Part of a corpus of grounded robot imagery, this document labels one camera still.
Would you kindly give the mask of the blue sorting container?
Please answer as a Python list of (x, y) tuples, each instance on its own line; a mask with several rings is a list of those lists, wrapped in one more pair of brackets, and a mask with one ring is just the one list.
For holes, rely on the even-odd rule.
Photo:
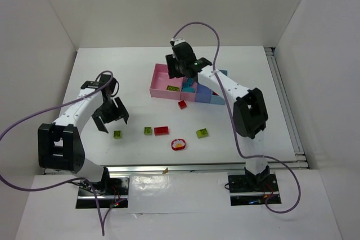
[(212, 90), (201, 84), (197, 84), (195, 102), (210, 103), (214, 105), (225, 105), (225, 101), (222, 97), (213, 96)]

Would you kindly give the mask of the pink sorting container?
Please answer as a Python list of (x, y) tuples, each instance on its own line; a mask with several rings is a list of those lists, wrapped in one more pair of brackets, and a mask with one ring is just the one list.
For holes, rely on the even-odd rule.
[(152, 81), (150, 84), (150, 96), (152, 98), (165, 98), (174, 100), (184, 100), (195, 102), (197, 83), (193, 82), (191, 87), (194, 92), (184, 92), (183, 84), (187, 78), (173, 78), (170, 79), (168, 75), (168, 68), (166, 64), (155, 64)]

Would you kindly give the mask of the long lime lego brick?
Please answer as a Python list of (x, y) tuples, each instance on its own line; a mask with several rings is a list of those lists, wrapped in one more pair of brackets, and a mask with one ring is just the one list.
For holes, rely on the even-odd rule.
[(174, 92), (179, 92), (180, 91), (180, 88), (179, 87), (175, 87), (175, 86), (172, 86), (172, 85), (168, 85), (166, 90), (168, 91), (174, 91)]

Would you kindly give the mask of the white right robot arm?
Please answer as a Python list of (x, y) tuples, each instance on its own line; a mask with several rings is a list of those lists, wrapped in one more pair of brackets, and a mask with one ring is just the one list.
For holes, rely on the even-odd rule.
[(269, 175), (262, 150), (263, 131), (268, 120), (262, 91), (244, 87), (216, 69), (214, 63), (196, 58), (184, 39), (173, 38), (170, 45), (172, 54), (165, 56), (169, 77), (193, 79), (225, 100), (235, 136), (242, 137), (244, 151), (239, 153), (245, 159), (245, 179), (252, 188), (260, 186)]

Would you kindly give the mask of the small teal lego brick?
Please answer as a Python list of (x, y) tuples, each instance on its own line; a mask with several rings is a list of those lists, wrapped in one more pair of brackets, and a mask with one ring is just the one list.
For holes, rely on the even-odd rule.
[(193, 83), (194, 83), (194, 80), (193, 80), (193, 79), (187, 78), (187, 79), (183, 82), (182, 88), (192, 87)]

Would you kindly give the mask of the small lime lego brick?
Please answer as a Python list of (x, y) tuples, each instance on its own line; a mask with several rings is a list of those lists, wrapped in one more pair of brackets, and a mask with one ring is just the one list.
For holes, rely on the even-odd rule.
[(144, 135), (152, 135), (152, 127), (150, 126), (144, 127)]

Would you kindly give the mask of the long red lego brick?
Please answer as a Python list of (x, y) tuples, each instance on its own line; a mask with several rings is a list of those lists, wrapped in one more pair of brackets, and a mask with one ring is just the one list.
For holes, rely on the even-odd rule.
[(167, 126), (154, 127), (154, 134), (155, 134), (155, 136), (168, 135), (169, 134), (169, 128)]

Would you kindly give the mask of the small red lego brick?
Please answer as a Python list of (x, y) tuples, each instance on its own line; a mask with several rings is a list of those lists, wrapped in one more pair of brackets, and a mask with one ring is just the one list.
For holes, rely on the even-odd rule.
[(181, 100), (181, 101), (178, 102), (178, 106), (182, 110), (182, 109), (187, 107), (187, 104), (186, 104), (186, 102), (184, 100)]

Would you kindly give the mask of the red flower lego piece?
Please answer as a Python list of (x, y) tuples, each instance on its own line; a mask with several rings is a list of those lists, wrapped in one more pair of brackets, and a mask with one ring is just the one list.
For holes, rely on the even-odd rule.
[(174, 151), (180, 151), (186, 148), (186, 141), (184, 139), (178, 138), (171, 142), (171, 149)]

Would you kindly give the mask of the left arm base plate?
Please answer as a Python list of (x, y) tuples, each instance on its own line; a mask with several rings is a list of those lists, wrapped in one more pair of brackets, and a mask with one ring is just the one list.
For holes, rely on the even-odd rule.
[[(107, 209), (111, 205), (114, 208), (124, 209), (128, 207), (128, 194), (129, 194), (128, 176), (121, 176), (120, 178), (111, 178), (110, 185), (103, 191), (96, 189), (99, 207)], [(88, 183), (75, 182), (74, 185), (78, 187), (78, 195), (76, 199), (76, 209), (95, 209), (96, 201), (95, 196)]]

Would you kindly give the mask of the aluminium table rail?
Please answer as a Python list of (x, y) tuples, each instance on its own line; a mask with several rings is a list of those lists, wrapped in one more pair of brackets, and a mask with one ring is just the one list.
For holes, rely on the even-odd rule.
[[(309, 169), (309, 165), (305, 160), (286, 162), (286, 165), (291, 169)], [(278, 162), (270, 162), (271, 170), (285, 169), (283, 165)], [(110, 173), (125, 174), (125, 173), (162, 173), (165, 169), (168, 172), (191, 172), (191, 171), (231, 171), (242, 170), (245, 168), (245, 163), (226, 163), (226, 164), (188, 164), (188, 165), (154, 165), (154, 166), (108, 166)], [(45, 169), (44, 174), (69, 174), (65, 171)]]

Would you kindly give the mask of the lime square lego brick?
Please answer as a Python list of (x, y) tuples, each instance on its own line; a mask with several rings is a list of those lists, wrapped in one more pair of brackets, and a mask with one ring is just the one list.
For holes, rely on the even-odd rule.
[(121, 139), (122, 138), (122, 131), (121, 130), (115, 130), (113, 132), (113, 138), (114, 139)]

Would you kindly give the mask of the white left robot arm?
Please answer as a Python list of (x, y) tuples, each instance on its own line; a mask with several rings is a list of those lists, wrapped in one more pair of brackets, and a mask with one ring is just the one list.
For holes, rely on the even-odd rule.
[(119, 83), (110, 74), (87, 80), (80, 88), (76, 102), (50, 124), (38, 128), (38, 162), (44, 169), (68, 171), (87, 179), (103, 191), (113, 184), (106, 167), (86, 158), (80, 135), (89, 119), (97, 129), (107, 132), (106, 124), (128, 121), (129, 113), (116, 97)]

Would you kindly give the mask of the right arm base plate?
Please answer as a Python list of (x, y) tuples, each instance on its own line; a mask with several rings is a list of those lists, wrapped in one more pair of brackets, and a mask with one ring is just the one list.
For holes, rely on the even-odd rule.
[(280, 204), (281, 196), (275, 174), (270, 174), (265, 181), (252, 187), (245, 175), (229, 175), (224, 188), (229, 191), (231, 206)]

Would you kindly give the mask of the long teal lego brick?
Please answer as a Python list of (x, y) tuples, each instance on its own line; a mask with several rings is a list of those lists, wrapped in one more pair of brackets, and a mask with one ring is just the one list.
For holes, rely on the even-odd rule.
[(196, 89), (194, 87), (184, 87), (182, 88), (182, 91), (186, 93), (195, 93)]

